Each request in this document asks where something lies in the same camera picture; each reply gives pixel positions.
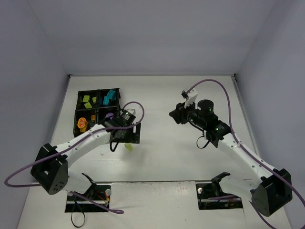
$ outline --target purple object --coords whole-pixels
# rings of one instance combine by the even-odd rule
[[[105,118],[110,118],[110,119],[112,119],[113,116],[114,116],[114,114],[111,113],[111,112],[109,112],[109,113],[105,116]]]

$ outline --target screw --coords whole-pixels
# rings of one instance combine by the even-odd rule
[[[197,192],[198,192],[198,194],[201,194],[203,192],[203,188],[202,187],[198,188]]]
[[[107,196],[110,196],[111,195],[111,190],[110,189],[106,189],[105,193],[106,193]]]

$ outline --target cyan block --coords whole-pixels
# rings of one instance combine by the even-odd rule
[[[109,98],[105,96],[103,100],[103,105],[108,105],[108,104],[109,104]]]
[[[108,97],[109,99],[114,100],[114,99],[115,99],[115,96],[116,96],[116,91],[114,91],[114,90],[110,90],[110,91],[107,93],[107,97]]]

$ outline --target metal clamp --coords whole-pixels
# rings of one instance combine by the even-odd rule
[[[205,140],[208,140],[208,139],[206,138],[206,130],[203,131],[203,137],[205,138]]]
[[[89,134],[91,135],[91,137],[94,138],[94,133],[93,133],[93,131],[92,131],[92,130],[89,130],[88,132],[89,132]]]
[[[242,144],[242,141],[238,141],[237,145],[233,147],[233,149],[235,149],[236,147],[240,147],[240,145]]]

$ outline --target black cable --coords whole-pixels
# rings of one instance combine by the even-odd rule
[[[117,113],[120,114],[120,112],[121,112],[122,110],[125,110],[125,109],[120,109],[120,110],[114,112],[113,115],[111,115],[110,117],[114,117]]]
[[[202,138],[202,137],[204,137],[204,136],[200,136],[200,137],[197,139],[197,141],[196,141],[196,145],[197,145],[197,147],[198,147],[199,149],[204,149],[204,148],[206,148],[206,147],[208,146],[208,144],[210,143],[210,141],[208,141],[203,147],[199,147],[199,146],[198,146],[198,140],[199,140],[200,138]]]
[[[76,226],[75,223],[73,222],[73,219],[72,219],[72,215],[73,215],[73,212],[75,210],[75,207],[78,208],[78,210],[82,213],[82,215],[84,216],[84,222],[81,226]],[[85,222],[86,222],[86,216],[85,216],[85,213],[84,211],[82,210],[82,208],[80,207],[80,205],[77,203],[77,200],[76,200],[76,196],[74,196],[74,205],[72,207],[72,211],[71,211],[71,222],[73,224],[74,227],[76,228],[81,228],[82,226],[84,226]]]
[[[201,205],[201,200],[202,200],[203,193],[204,193],[204,191],[202,190],[202,192],[200,193],[200,196],[199,196],[199,206],[198,206],[199,210],[201,210],[200,205]]]
[[[115,144],[115,146],[114,146],[114,148],[112,147],[112,143],[113,143],[113,140],[110,142],[110,151],[111,152],[114,152],[115,150],[116,150],[116,147],[118,147],[118,144],[119,144],[119,142],[117,142],[116,144]]]
[[[203,132],[203,129],[199,128],[198,126],[196,126],[195,124],[193,124],[193,123],[190,121],[190,117],[189,117],[189,116],[187,117],[187,120],[189,121],[189,123],[190,123],[193,127],[195,127],[196,129],[200,130],[201,132]]]

